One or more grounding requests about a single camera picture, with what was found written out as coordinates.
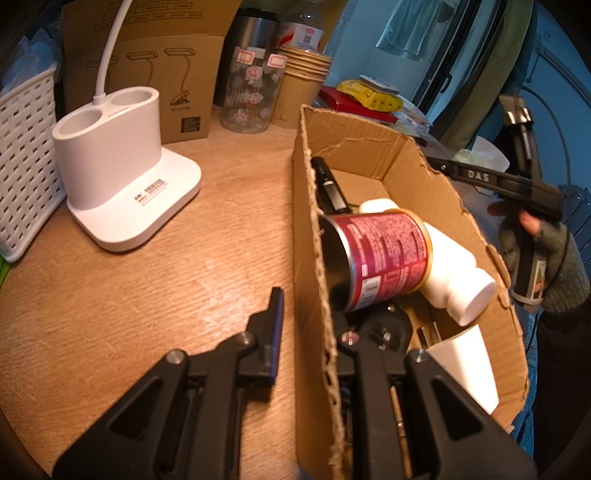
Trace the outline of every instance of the red tin can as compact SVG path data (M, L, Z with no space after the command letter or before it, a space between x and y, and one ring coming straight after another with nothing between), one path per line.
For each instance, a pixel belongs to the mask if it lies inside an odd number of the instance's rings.
M422 220L404 209L319 217L329 302L350 312L418 290L433 247Z

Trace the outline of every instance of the stack of paper cups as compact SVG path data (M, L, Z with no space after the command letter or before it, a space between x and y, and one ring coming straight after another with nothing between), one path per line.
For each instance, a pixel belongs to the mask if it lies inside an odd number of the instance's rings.
M332 58L309 50L280 47L287 57L285 75L271 123L296 129L300 120L300 105L311 105L320 91L332 65Z

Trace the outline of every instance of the yellow bag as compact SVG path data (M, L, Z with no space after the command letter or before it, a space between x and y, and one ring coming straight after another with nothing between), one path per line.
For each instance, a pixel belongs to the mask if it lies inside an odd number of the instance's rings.
M397 96L377 92L358 80L344 80L336 89L351 95L365 108L375 112L396 112L402 108L402 100Z

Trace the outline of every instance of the plastic bottle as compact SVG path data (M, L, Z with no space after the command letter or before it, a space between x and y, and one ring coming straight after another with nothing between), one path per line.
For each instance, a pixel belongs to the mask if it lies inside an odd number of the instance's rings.
M301 0L287 11L281 19L277 35L277 46L288 46L302 50L318 50L324 35L322 0Z
M390 199L363 202L360 213L397 209ZM486 308L496 292L495 280L476 266L476 258L460 244L425 223L431 243L433 260L427 280L419 291L427 301L447 313L462 327L472 323Z

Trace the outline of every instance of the wood grain tabletop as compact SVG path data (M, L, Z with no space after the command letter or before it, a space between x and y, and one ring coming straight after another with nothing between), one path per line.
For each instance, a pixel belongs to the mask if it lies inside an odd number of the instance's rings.
M101 250L65 204L0 290L0 407L47 471L169 349L214 348L285 290L271 401L248 403L242 479L300 476L295 448L291 152L271 125L168 145L199 163L201 192L143 247Z

